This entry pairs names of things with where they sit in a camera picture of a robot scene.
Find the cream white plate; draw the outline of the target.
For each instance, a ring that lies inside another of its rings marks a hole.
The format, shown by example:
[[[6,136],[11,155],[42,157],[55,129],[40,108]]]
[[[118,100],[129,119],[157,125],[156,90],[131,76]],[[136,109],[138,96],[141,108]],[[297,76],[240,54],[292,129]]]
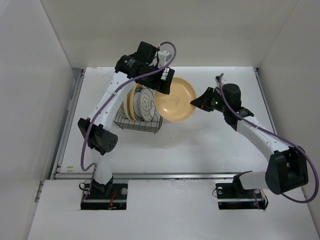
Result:
[[[128,104],[127,104],[127,101],[124,100],[122,102],[122,104],[120,105],[119,109],[118,109],[118,113],[121,115],[122,118],[124,119],[127,119],[127,120],[130,120],[131,119],[131,116],[130,116],[130,113],[129,113],[129,107],[128,107]]]

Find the white plate dark green band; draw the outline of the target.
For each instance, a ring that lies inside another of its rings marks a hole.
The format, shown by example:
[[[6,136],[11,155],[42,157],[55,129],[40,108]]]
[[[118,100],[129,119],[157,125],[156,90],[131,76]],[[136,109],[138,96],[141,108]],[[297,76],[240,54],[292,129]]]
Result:
[[[140,96],[141,96],[141,91],[143,90],[142,85],[137,85],[134,92],[133,92],[133,101],[132,101],[132,106],[133,106],[133,113],[136,119],[138,119],[141,122],[144,122],[145,120],[142,117],[141,110],[140,110]]]

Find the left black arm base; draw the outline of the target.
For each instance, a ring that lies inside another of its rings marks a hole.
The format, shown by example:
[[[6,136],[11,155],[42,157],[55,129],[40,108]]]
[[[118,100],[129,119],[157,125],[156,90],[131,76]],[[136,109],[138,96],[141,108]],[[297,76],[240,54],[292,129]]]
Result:
[[[111,191],[107,196],[93,187],[87,195],[89,186],[90,184],[85,182],[79,184],[79,188],[82,190],[81,210],[118,211],[127,209],[128,182],[113,183]]]

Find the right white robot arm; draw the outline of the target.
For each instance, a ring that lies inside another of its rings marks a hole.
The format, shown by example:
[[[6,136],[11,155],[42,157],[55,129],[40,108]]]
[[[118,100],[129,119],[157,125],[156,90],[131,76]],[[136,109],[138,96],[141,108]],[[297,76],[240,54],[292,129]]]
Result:
[[[265,171],[245,171],[234,176],[231,190],[235,196],[243,197],[251,189],[269,189],[280,195],[309,182],[306,158],[296,147],[261,131],[262,125],[254,114],[242,106],[238,85],[208,87],[191,105],[206,112],[221,112],[225,122],[246,137],[268,162]]]

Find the tan yellow plate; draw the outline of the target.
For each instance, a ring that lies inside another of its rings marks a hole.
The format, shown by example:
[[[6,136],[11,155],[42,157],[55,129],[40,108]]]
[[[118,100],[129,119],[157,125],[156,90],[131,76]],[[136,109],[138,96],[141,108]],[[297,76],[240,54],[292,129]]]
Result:
[[[188,119],[195,111],[191,101],[197,98],[193,86],[183,78],[174,77],[170,85],[170,93],[158,91],[154,94],[157,112],[166,120],[181,122]]]
[[[141,84],[136,84],[127,94],[127,105],[129,108],[129,114],[130,114],[130,120],[132,121],[139,121],[138,119],[136,119],[135,115],[134,115],[134,110],[133,110],[133,96],[134,96],[134,90],[136,88],[137,85],[141,85]]]

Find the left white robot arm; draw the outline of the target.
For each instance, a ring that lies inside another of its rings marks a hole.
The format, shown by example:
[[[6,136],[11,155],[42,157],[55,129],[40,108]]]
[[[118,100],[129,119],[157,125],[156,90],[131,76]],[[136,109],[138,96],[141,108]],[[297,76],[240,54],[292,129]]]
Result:
[[[163,45],[170,45],[172,52],[161,50]],[[169,41],[160,46],[142,41],[136,52],[121,56],[100,102],[90,116],[80,118],[77,123],[83,136],[81,170],[93,169],[88,193],[94,191],[103,199],[111,195],[113,173],[105,154],[115,148],[118,137],[110,129],[118,109],[135,84],[165,95],[170,93],[175,71],[169,66],[176,58],[177,48]]]

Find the white plate green line rim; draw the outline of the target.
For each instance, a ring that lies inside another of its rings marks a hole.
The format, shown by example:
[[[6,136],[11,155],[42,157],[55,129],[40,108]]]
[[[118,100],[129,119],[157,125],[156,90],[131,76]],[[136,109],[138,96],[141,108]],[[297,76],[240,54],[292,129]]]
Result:
[[[154,91],[144,87],[140,92],[139,109],[145,122],[152,122],[156,115]]]

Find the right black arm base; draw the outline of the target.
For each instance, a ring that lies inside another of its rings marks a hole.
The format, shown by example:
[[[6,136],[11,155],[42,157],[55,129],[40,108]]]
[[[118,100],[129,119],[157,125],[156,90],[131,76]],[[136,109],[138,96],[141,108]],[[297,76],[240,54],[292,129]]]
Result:
[[[219,210],[266,210],[269,200],[260,189],[237,191],[231,182],[216,182],[212,195]]]

